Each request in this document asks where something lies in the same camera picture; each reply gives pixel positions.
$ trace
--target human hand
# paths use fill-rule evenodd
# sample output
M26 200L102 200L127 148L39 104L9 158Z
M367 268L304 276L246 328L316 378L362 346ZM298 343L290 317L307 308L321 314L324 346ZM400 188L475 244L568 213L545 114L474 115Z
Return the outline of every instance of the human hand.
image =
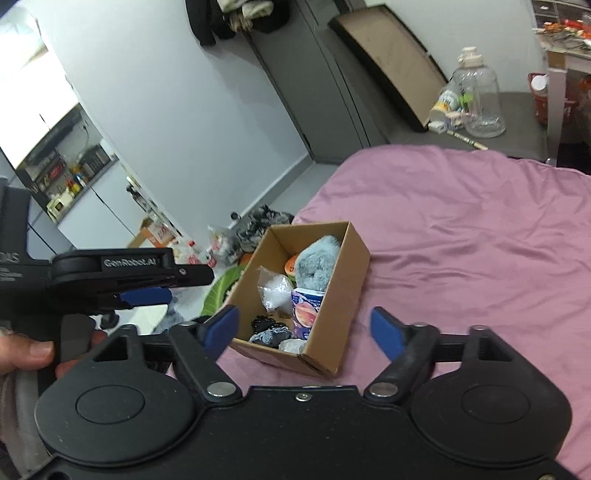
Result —
M90 345L95 346L107 337L105 332L95 331ZM13 333L0 336L0 375L16 369L39 370L50 365L55 356L53 342L36 342L23 335ZM64 362L56 367L56 378L62 377L78 360Z

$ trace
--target peach picture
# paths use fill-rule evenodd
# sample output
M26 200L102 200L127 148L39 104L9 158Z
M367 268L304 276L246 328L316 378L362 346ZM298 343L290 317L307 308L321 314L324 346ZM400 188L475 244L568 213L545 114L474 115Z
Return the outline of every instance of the peach picture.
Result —
M304 327L311 327L316 320L316 309L308 302L302 302L295 306L295 319Z

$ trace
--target snack package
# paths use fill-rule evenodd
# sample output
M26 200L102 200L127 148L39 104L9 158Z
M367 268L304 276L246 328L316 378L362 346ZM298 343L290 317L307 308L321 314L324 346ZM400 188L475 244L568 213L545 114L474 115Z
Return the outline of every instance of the snack package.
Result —
M261 301L268 313L280 309L287 315L291 314L291 291L293 285L285 275L259 267L258 291Z
M296 288L291 293L295 337L307 340L314 326L320 304L324 299L323 291Z

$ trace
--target cardboard panel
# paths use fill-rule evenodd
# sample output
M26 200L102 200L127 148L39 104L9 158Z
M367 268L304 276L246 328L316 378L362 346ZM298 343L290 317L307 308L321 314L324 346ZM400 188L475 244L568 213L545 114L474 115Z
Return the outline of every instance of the cardboard panel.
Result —
M424 128L447 79L408 28L384 5L340 15L331 27L385 88L411 126Z
M339 369L349 328L357 315L369 258L369 250L350 223L304 350L305 360L331 374L336 374Z

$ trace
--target gray floor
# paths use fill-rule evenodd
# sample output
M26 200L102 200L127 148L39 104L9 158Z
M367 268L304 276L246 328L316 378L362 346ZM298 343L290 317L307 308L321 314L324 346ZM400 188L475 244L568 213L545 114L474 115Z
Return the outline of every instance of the gray floor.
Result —
M290 212L295 215L316 195L320 187L325 184L326 180L330 178L337 168L337 165L315 163L269 206L273 210Z

